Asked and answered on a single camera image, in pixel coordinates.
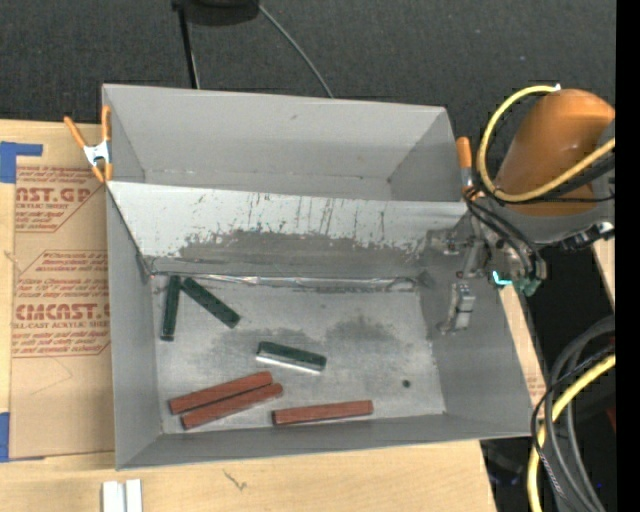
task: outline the bin floor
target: bin floor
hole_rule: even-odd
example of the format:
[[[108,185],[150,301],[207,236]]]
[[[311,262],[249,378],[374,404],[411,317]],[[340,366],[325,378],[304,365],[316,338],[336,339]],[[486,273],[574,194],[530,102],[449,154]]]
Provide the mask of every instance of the bin floor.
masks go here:
[[[225,326],[184,292],[175,340],[161,341],[167,278],[153,279],[156,364],[164,433],[184,432],[171,415],[171,398],[270,370],[281,397],[189,432],[271,427],[271,411],[370,399],[372,418],[441,414],[445,404],[438,368],[427,339],[420,295],[413,288],[384,291],[276,287],[198,279],[240,315]],[[327,358],[310,373],[256,360],[270,341]]]

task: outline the cardboard box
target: cardboard box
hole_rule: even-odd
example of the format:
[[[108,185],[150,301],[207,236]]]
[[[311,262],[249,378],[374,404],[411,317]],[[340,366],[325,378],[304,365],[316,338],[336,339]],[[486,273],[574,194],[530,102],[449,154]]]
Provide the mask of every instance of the cardboard box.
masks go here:
[[[98,127],[80,129],[98,142]],[[42,145],[41,156],[17,158],[14,247],[2,254],[14,276],[2,326],[9,456],[112,450],[105,188],[62,122],[2,121],[0,140]]]
[[[463,254],[434,240],[465,208],[445,109],[105,85],[116,467],[528,434],[531,404],[497,290],[447,316]],[[241,317],[230,329],[169,275]],[[167,401],[265,369],[260,341],[327,357],[273,368],[277,402],[185,432]],[[371,399],[366,419],[274,428],[275,408]]]

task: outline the blue tape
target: blue tape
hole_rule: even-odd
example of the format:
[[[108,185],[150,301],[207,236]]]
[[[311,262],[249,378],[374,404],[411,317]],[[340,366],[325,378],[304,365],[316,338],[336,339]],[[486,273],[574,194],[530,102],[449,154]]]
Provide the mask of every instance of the blue tape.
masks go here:
[[[0,183],[16,182],[16,157],[42,156],[42,144],[0,142]]]
[[[0,462],[9,461],[9,413],[0,414]]]

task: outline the black cable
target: black cable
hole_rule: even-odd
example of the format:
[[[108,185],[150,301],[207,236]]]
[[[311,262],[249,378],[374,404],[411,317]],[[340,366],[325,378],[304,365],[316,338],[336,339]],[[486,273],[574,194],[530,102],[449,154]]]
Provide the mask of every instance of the black cable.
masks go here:
[[[189,70],[189,82],[192,89],[200,89],[200,80],[198,79],[198,72],[196,70],[196,61],[193,56],[193,50],[191,48],[191,36],[189,34],[189,24],[184,13],[184,5],[181,1],[174,2],[173,10],[178,13],[178,20],[180,21],[180,31],[182,33],[182,45],[184,46],[184,53],[187,59],[187,68]]]
[[[307,57],[307,54],[304,53],[300,45],[296,43],[295,39],[291,37],[291,35],[284,29],[282,25],[280,25],[280,23],[278,23],[278,21],[269,13],[269,11],[267,11],[265,7],[260,5],[258,0],[253,0],[253,3],[258,7],[258,9],[260,9],[260,12],[264,15],[264,17],[267,18],[269,22],[271,22],[271,24],[278,30],[278,32],[280,32],[284,36],[284,38],[289,42],[289,44],[293,46],[293,48],[298,52],[298,54],[300,54],[300,56],[304,59],[307,66],[309,66],[309,69],[311,70],[311,72],[316,76],[316,78],[320,82],[320,85],[322,85],[322,88],[327,93],[327,96],[329,96],[329,98],[334,98],[335,96],[331,92],[331,89],[329,89],[329,86],[327,85],[327,83],[322,78],[322,75],[313,65],[313,62],[311,62],[311,59]]]
[[[599,362],[605,356],[609,355],[613,351],[614,351],[613,347],[605,347],[604,349],[599,350],[598,352],[596,352],[595,354],[593,354],[589,358],[587,358],[584,361],[582,361],[580,364],[576,365],[571,371],[569,371],[569,372],[565,373],[564,375],[562,375],[562,377],[560,377],[558,380],[556,380],[555,383],[550,384],[547,387],[547,390],[545,391],[545,393],[542,395],[542,398],[538,401],[538,403],[534,407],[533,414],[531,415],[530,430],[531,430],[531,436],[532,436],[534,448],[535,448],[536,452],[538,453],[538,456],[540,457],[540,460],[542,461],[542,463],[543,463],[543,465],[545,467],[545,470],[547,471],[547,474],[548,474],[549,478],[554,482],[554,487],[556,487],[556,491],[558,491],[559,496],[562,499],[564,499],[565,502],[570,506],[572,506],[572,504],[568,502],[568,498],[567,498],[564,490],[562,488],[558,488],[559,484],[557,483],[557,479],[555,477],[553,469],[551,468],[550,464],[548,463],[547,456],[544,454],[544,452],[542,450],[542,446],[540,446],[540,443],[538,442],[538,427],[537,427],[538,414],[540,412],[540,408],[543,405],[546,405],[546,403],[547,403],[549,397],[552,395],[552,393],[555,393],[555,391],[557,391],[564,384],[566,384],[567,381],[569,381],[569,380],[573,379],[574,377],[576,377],[583,370],[591,368],[596,362]]]
[[[578,356],[582,353],[586,345],[598,338],[603,334],[607,334],[615,331],[615,316],[610,315],[602,320],[596,322],[591,327],[589,327],[584,333],[575,338],[571,343],[569,343],[560,353],[560,355],[556,358],[553,367],[551,369],[550,382],[556,382],[564,366],[572,359],[575,354]],[[591,503],[591,500],[585,495],[583,490],[579,487],[576,480],[574,479],[569,467],[567,466],[566,460],[562,455],[560,450],[560,446],[558,443],[558,438],[555,432],[555,426],[552,420],[552,409],[553,409],[553,392],[550,395],[550,399],[545,402],[545,426],[547,429],[547,437],[549,440],[549,444],[556,456],[556,460],[560,469],[562,470],[563,475],[565,476],[567,482],[571,486],[572,490],[578,497],[578,499],[582,502],[584,506],[589,510],[593,510],[595,512],[602,512],[602,504],[599,502],[596,504]]]
[[[512,240],[512,237],[509,235],[509,233],[497,226],[494,222],[483,218],[477,211],[475,211],[475,208],[478,208],[480,210],[481,207],[475,204],[475,202],[472,201],[469,196],[469,191],[467,191],[467,193],[463,194],[462,196],[465,203],[467,204],[469,212],[480,222],[485,224],[489,229],[491,229],[494,233],[498,234],[505,241],[505,243],[507,243],[514,251],[516,251],[525,271],[527,272],[527,275],[533,276],[535,274],[535,267],[528,255],[526,255],[522,251],[522,249]]]
[[[515,235],[515,238],[518,238],[519,240],[521,240],[528,247],[528,249],[532,252],[532,254],[535,256],[536,260],[539,263],[543,264],[544,258],[540,254],[540,251],[537,249],[535,244],[531,240],[529,240],[529,238],[522,231],[516,228],[513,224],[504,220],[502,217],[500,217],[495,212],[489,210],[488,208],[481,206],[480,204],[477,203],[477,201],[472,201],[471,197],[477,193],[479,193],[479,189],[473,186],[467,191],[465,191],[465,193],[463,194],[463,199],[465,200],[469,210],[474,214],[474,216],[476,216],[476,218],[478,218],[478,220],[480,220],[481,222],[484,222],[489,228],[493,229],[496,233],[498,233],[504,239],[504,241],[508,243],[509,246],[512,247],[518,253],[521,261],[523,262],[525,269],[527,267],[529,268],[529,272],[528,272],[529,277],[531,279],[535,278],[536,277],[535,264],[531,261],[531,259],[528,256],[522,253],[519,247],[516,246],[516,244],[512,240],[513,235]],[[501,223],[503,227],[511,231],[512,234],[509,235],[505,231],[505,229],[502,229],[502,228],[499,228],[499,230],[496,230],[495,227],[492,227],[492,225],[495,226],[495,222],[488,223],[486,219],[479,217],[477,215],[477,212],[473,211],[474,208],[477,208],[478,210],[483,212],[485,215],[491,217],[494,221]]]
[[[569,369],[573,369],[576,367],[578,359],[580,358],[581,353],[576,353],[571,362],[569,363]],[[591,478],[587,473],[587,468],[584,465],[582,460],[582,454],[580,453],[580,446],[578,443],[578,435],[576,433],[575,421],[574,421],[574,405],[573,401],[567,404],[566,408],[566,417],[567,417],[567,436],[569,438],[569,447],[571,449],[571,455],[573,456],[573,461],[578,468],[578,473],[580,474],[580,478],[584,484],[587,493],[591,497],[591,500],[598,506],[600,503],[600,498],[598,497],[598,493],[593,487],[593,483],[591,482]]]

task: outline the cable bundle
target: cable bundle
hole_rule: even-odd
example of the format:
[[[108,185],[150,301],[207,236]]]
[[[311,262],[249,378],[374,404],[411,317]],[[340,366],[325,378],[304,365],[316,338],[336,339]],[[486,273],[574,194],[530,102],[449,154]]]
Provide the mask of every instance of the cable bundle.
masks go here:
[[[533,512],[542,512],[538,491],[540,461],[545,467],[555,495],[569,510],[605,512],[582,462],[573,419],[573,400],[589,384],[615,367],[616,356],[613,353],[614,346],[612,344],[579,362],[590,342],[610,333],[615,333],[615,317],[613,315],[592,325],[569,343],[553,364],[547,392],[535,407],[531,418],[531,435],[534,446],[529,458],[527,491]],[[538,412],[541,407],[544,407],[545,415],[544,422],[539,424]],[[561,415],[566,422],[570,452],[573,463],[578,470],[577,475],[570,471],[567,460],[559,447],[556,427]]]

